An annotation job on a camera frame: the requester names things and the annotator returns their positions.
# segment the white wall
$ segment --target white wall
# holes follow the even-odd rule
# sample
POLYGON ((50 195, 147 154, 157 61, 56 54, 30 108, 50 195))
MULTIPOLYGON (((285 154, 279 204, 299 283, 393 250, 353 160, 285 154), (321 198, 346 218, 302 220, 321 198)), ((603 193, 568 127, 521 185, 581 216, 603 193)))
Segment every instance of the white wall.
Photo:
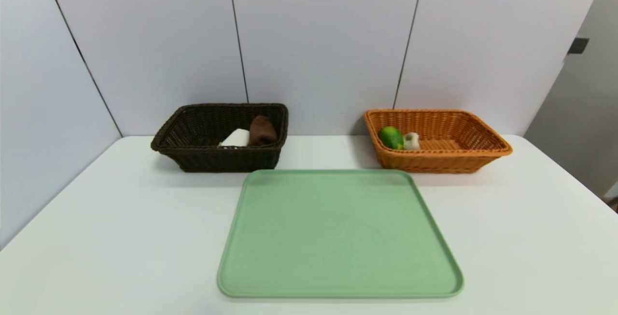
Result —
POLYGON ((0 247, 119 134, 54 0, 2 0, 0 247))
POLYGON ((249 102, 285 103, 290 134, 366 132, 392 108, 417 0, 234 0, 249 102))
POLYGON ((586 51, 569 55, 525 137, 594 194, 612 196, 607 191, 618 179, 618 0, 594 0, 579 35, 590 38, 586 51))
POLYGON ((523 135, 592 1, 419 0, 395 107, 462 108, 523 135))
POLYGON ((232 0, 58 0, 123 135, 191 103, 245 103, 232 0))

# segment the green vegetable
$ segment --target green vegetable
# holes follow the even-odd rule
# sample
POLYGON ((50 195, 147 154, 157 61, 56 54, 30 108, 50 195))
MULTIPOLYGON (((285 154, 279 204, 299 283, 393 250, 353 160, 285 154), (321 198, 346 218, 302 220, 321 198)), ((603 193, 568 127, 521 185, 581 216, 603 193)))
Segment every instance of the green vegetable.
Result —
POLYGON ((382 130, 378 132, 378 137, 384 146, 388 148, 392 148, 393 150, 404 149, 404 136, 399 129, 395 127, 388 126, 382 128, 382 130))

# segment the brown wicker basket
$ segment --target brown wicker basket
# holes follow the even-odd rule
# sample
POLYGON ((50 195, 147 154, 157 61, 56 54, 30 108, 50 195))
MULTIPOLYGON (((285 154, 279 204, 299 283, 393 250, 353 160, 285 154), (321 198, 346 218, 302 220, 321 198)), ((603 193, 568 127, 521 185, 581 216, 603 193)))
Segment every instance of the brown wicker basket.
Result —
POLYGON ((384 168, 407 172, 476 172, 513 152, 490 126, 461 110, 369 110, 365 123, 384 168), (419 134, 420 150, 393 150, 378 138, 380 129, 419 134))
POLYGON ((253 172, 274 169, 287 137, 284 104, 192 104, 179 108, 150 147, 184 172, 253 172), (257 115, 269 118, 278 140, 266 146, 219 146, 236 128, 249 130, 257 115))

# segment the plastic tray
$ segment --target plastic tray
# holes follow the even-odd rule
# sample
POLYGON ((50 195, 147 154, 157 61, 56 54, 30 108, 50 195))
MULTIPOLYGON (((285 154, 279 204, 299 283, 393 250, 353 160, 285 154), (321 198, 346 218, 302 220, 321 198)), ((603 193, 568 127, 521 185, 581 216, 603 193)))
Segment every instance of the plastic tray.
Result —
POLYGON ((437 298, 464 278, 406 172, 259 170, 218 285, 230 297, 437 298))

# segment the brown towel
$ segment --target brown towel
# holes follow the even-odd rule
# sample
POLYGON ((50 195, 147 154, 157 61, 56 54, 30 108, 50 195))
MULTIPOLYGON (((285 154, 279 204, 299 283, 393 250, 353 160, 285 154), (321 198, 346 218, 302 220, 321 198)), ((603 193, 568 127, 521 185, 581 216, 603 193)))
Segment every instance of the brown towel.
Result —
POLYGON ((276 143, 277 133, 272 123, 264 115, 258 115, 249 128, 249 146, 264 146, 276 143))

